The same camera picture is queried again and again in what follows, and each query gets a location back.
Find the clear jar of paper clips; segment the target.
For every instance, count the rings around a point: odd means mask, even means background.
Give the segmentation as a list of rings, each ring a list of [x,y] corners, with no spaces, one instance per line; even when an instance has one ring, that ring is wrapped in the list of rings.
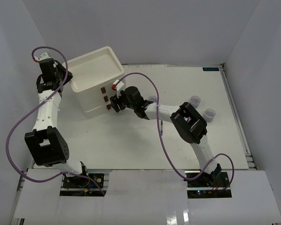
[[[157,96],[149,96],[148,101],[152,101],[154,103],[157,103]]]

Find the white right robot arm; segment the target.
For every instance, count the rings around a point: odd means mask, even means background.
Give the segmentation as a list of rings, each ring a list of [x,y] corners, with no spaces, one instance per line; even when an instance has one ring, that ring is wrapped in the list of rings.
[[[203,183],[208,187],[218,183],[222,169],[208,143],[207,122],[190,103],[158,105],[157,102],[145,100],[134,86],[123,89],[119,84],[113,84],[112,89],[117,92],[110,98],[111,107],[116,112],[129,108],[141,119],[172,123],[179,136],[192,147],[203,172]]]

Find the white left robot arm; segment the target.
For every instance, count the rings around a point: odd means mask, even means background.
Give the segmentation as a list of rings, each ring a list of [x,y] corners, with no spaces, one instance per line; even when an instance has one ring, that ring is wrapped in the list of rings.
[[[37,78],[37,92],[41,106],[36,123],[24,140],[38,166],[52,167],[61,172],[74,173],[74,182],[79,187],[89,183],[81,161],[70,158],[69,147],[57,128],[62,90],[55,92],[66,75],[66,69],[51,57],[40,57],[41,75]]]

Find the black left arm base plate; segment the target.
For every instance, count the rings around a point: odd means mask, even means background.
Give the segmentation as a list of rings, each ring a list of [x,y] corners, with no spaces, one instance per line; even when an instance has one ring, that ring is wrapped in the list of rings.
[[[100,188],[104,187],[104,174],[103,173],[89,173],[89,177],[94,180]],[[86,178],[80,178],[77,176],[67,177],[64,176],[63,183],[61,185],[62,188],[70,189],[70,188],[89,188],[92,185],[96,188],[94,182]]]

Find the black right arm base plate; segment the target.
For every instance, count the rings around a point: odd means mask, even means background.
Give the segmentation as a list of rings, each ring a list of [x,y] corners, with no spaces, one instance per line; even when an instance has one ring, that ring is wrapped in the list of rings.
[[[187,181],[188,188],[208,188],[209,190],[215,188],[225,188],[229,184],[227,172],[221,172],[214,181],[207,179],[207,176],[201,175],[195,180]]]

